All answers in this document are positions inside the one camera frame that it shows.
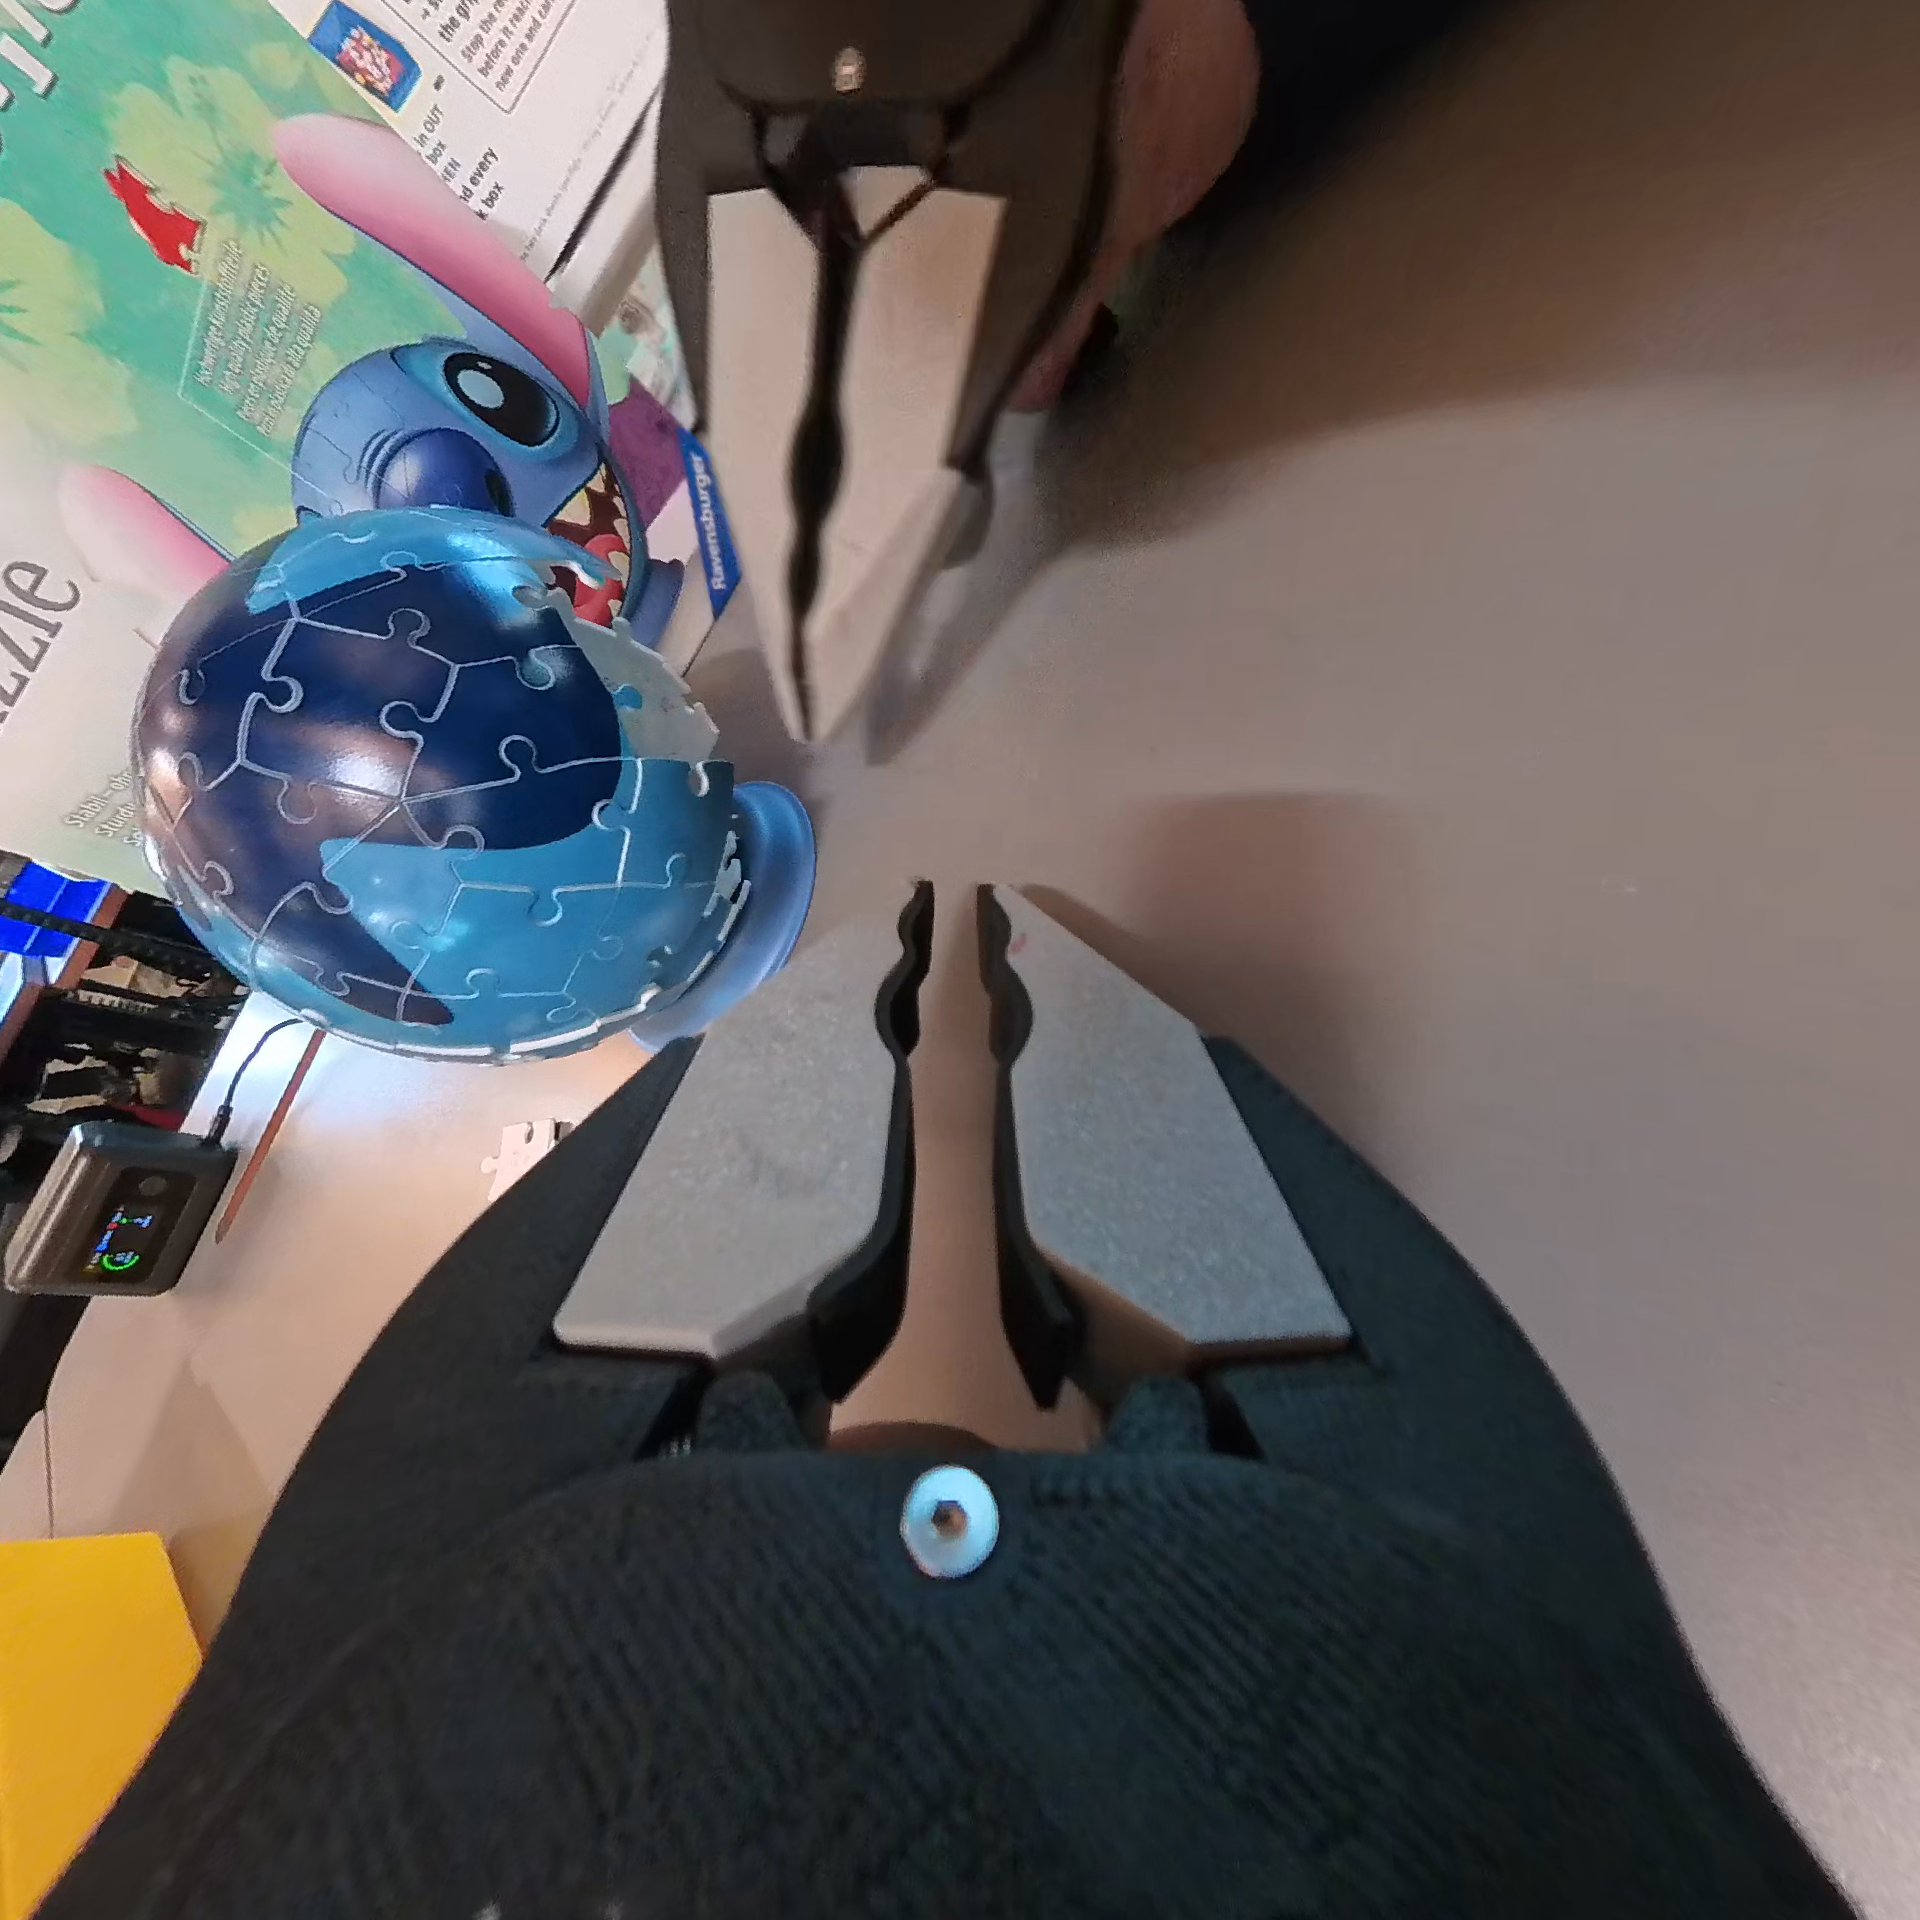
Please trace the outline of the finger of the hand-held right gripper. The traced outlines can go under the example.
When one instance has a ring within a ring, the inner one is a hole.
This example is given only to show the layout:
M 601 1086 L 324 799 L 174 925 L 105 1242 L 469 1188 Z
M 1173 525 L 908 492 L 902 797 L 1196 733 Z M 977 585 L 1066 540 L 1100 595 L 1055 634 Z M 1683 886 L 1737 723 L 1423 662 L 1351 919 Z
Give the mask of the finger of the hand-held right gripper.
M 793 739 L 830 721 L 820 634 L 842 494 L 842 183 L 708 202 L 708 451 Z
M 858 708 L 980 486 L 953 452 L 1002 202 L 911 165 L 822 186 L 812 350 L 796 426 L 796 721 L 807 743 Z

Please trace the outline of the white printed sign board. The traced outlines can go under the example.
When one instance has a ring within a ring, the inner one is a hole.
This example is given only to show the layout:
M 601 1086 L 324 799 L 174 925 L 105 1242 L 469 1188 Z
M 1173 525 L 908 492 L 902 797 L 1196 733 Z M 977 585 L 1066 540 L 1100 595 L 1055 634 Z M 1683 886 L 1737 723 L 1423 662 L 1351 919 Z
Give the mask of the white printed sign board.
M 550 281 L 639 187 L 661 2 L 277 2 L 439 180 Z

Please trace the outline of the person's right hand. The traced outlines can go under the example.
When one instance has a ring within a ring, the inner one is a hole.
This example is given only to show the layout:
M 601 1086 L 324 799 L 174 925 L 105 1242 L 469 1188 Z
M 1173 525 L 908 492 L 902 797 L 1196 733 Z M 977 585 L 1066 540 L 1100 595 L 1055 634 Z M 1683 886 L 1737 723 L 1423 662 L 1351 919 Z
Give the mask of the person's right hand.
M 1242 2 L 1142 2 L 1111 113 L 1111 191 L 1087 274 L 1010 397 L 1055 403 L 1131 269 L 1230 169 L 1257 114 L 1260 50 Z

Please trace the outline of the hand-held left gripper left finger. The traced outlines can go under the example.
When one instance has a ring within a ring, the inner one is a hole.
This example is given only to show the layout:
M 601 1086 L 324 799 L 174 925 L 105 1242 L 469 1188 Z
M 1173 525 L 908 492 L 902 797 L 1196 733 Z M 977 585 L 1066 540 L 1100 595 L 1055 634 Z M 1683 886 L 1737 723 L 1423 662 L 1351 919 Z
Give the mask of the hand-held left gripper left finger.
M 563 1301 L 578 1353 L 761 1369 L 842 1403 L 905 1313 L 934 893 L 925 877 L 719 1017 Z

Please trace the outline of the yellow storage bin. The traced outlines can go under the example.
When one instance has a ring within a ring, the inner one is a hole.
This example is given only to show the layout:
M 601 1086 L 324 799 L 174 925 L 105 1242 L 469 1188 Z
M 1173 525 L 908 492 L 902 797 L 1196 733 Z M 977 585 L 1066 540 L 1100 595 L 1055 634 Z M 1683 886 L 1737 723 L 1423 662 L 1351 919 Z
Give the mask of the yellow storage bin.
M 150 1532 L 3 1546 L 3 1916 L 33 1916 L 201 1666 Z

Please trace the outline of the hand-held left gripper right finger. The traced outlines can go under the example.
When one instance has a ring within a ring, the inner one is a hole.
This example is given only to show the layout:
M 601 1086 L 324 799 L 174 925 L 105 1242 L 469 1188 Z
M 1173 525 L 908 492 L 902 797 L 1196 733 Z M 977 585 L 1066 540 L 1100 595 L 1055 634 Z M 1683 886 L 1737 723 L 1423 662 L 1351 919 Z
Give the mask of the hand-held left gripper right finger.
M 1005 884 L 977 892 L 998 1315 L 1029 1397 L 1342 1353 L 1353 1326 L 1202 1031 Z

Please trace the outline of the blue puzzle ball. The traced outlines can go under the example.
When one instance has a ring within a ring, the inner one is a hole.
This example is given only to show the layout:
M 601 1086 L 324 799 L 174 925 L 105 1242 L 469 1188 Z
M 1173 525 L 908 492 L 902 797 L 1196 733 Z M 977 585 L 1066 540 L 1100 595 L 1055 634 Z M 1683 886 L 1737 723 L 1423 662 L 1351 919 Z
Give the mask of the blue puzzle ball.
M 137 698 L 141 849 L 250 987 L 413 1058 L 651 1039 L 751 906 L 718 730 L 613 569 L 452 507 L 305 519 L 174 613 Z

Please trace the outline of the printed cartoon puzzle box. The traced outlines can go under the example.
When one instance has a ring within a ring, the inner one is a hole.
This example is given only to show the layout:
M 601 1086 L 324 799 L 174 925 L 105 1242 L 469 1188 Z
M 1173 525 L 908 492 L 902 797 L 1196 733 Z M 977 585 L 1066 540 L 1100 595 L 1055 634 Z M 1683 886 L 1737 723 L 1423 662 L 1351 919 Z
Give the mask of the printed cartoon puzzle box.
M 639 187 L 541 278 L 275 4 L 4 2 L 4 851 L 155 892 L 154 646 L 301 513 L 450 499 L 737 593 Z

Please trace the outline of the grey power bank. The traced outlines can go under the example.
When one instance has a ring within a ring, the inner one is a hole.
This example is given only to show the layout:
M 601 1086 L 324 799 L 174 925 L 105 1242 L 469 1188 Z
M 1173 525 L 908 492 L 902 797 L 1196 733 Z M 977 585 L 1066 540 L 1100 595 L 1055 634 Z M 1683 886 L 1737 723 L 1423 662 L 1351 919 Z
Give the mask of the grey power bank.
M 86 1121 L 62 1141 L 4 1250 L 4 1287 L 45 1298 L 174 1290 L 236 1169 L 219 1139 Z

